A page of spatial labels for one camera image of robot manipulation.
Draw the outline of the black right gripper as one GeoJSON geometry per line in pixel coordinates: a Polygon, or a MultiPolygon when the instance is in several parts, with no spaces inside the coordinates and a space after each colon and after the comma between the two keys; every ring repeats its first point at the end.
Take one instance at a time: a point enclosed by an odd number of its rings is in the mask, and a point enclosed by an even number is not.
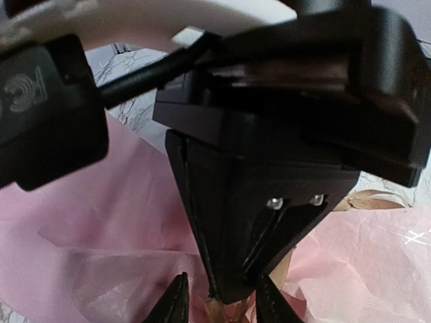
{"type": "Polygon", "coordinates": [[[153,118],[226,151],[414,187],[426,167],[426,58],[393,10],[312,11],[221,39],[157,93],[153,118]]]}

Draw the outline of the beige raffia ribbon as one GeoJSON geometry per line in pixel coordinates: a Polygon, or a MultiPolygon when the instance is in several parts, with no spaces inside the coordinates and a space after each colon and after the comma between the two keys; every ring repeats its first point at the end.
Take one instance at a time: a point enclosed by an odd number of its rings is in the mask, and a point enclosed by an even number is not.
{"type": "MultiPolygon", "coordinates": [[[[362,190],[347,195],[335,208],[335,211],[350,210],[389,210],[408,208],[411,205],[401,195],[382,190],[362,190]]],[[[269,278],[277,288],[281,288],[290,268],[292,251],[289,251],[272,270],[269,278]]],[[[236,302],[231,306],[208,297],[205,300],[205,312],[210,322],[252,322],[256,317],[255,295],[236,302]]]]}

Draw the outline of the pink wrapping paper sheet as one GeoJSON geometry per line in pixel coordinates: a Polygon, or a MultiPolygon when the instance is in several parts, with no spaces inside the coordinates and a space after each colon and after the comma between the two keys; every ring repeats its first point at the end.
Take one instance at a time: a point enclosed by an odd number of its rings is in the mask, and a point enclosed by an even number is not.
{"type": "MultiPolygon", "coordinates": [[[[32,322],[138,322],[185,272],[190,320],[206,322],[208,283],[168,160],[107,121],[103,161],[32,192],[1,191],[1,301],[32,322]]],[[[369,174],[357,189],[408,206],[351,197],[273,274],[277,287],[306,322],[429,322],[430,171],[414,189],[369,174]]]]}

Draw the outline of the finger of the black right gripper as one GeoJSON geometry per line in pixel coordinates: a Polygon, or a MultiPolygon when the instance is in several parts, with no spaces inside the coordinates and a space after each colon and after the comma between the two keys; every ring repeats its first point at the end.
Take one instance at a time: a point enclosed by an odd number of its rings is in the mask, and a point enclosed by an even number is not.
{"type": "Polygon", "coordinates": [[[247,159],[224,153],[221,302],[248,297],[278,262],[341,201],[357,170],[324,164],[247,159]]]}
{"type": "Polygon", "coordinates": [[[224,157],[221,151],[178,131],[166,133],[170,165],[198,245],[209,294],[223,300],[224,157]]]}

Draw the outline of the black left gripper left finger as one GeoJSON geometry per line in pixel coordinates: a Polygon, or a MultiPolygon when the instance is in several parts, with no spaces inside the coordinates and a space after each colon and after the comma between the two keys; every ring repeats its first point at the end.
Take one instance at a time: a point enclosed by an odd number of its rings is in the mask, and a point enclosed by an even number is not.
{"type": "Polygon", "coordinates": [[[183,272],[175,276],[143,323],[187,323],[189,302],[188,274],[183,272]]]}

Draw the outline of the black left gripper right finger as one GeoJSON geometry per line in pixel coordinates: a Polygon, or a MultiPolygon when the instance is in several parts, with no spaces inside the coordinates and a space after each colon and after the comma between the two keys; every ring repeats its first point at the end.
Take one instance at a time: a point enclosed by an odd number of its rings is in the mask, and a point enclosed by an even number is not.
{"type": "Polygon", "coordinates": [[[266,274],[257,279],[255,308],[259,323],[303,323],[266,274]]]}

